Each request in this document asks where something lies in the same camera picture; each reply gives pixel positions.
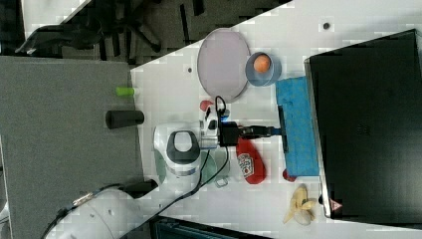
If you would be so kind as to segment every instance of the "red label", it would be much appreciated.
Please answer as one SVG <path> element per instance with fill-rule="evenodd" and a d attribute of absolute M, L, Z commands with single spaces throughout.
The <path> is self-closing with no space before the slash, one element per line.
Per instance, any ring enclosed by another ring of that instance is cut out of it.
<path fill-rule="evenodd" d="M 252 157 L 249 155 L 249 153 L 242 153 L 238 156 L 239 159 L 239 165 L 242 169 L 243 176 L 249 177 L 252 174 L 254 174 L 254 162 Z"/>
<path fill-rule="evenodd" d="M 329 204 L 331 204 L 331 210 L 332 210 L 332 211 L 335 211 L 335 210 L 337 210 L 338 208 L 342 207 L 342 205 L 341 205 L 341 204 L 339 204 L 338 202 L 336 202 L 336 201 L 332 200 L 331 198 L 329 199 Z"/>

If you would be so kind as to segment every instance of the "green object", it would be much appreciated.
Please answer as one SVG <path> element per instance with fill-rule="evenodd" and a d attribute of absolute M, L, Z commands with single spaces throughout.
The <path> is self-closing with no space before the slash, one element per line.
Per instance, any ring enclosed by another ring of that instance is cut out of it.
<path fill-rule="evenodd" d="M 118 97 L 131 97 L 134 95 L 134 88 L 116 87 L 115 93 Z"/>

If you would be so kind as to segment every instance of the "white plate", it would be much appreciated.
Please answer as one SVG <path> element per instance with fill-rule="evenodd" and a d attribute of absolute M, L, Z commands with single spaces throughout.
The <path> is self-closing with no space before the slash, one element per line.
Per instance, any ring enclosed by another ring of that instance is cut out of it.
<path fill-rule="evenodd" d="M 249 56 L 241 34 L 226 28 L 211 32 L 198 54 L 198 77 L 205 92 L 233 102 L 248 83 L 245 66 Z"/>

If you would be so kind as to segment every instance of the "blue bowl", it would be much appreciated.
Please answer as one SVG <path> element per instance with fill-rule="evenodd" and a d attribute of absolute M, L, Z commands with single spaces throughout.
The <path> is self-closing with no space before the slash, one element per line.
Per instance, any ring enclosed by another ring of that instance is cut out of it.
<path fill-rule="evenodd" d="M 261 55 L 266 55 L 271 60 L 270 69 L 265 73 L 259 73 L 254 69 L 255 60 Z M 245 67 L 245 73 L 249 83 L 253 86 L 267 87 L 279 79 L 280 75 L 282 74 L 282 64 L 278 58 L 270 54 L 257 52 L 248 59 Z"/>

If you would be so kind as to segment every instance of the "red object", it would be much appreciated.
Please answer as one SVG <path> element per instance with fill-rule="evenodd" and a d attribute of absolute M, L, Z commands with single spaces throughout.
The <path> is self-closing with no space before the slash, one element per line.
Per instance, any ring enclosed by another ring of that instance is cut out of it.
<path fill-rule="evenodd" d="M 208 107 L 213 105 L 212 102 L 210 101 L 202 101 L 201 104 L 199 105 L 199 109 L 201 109 L 202 112 L 207 111 Z"/>
<path fill-rule="evenodd" d="M 247 182 L 258 184 L 264 181 L 267 172 L 263 159 L 250 140 L 239 137 L 238 145 L 236 146 L 236 155 Z"/>
<path fill-rule="evenodd" d="M 291 181 L 291 182 L 296 181 L 296 177 L 295 177 L 295 176 L 290 176 L 290 175 L 288 174 L 288 170 L 287 170 L 287 169 L 285 169 L 285 170 L 283 171 L 283 178 L 284 178 L 285 180 L 287 180 L 287 181 Z"/>

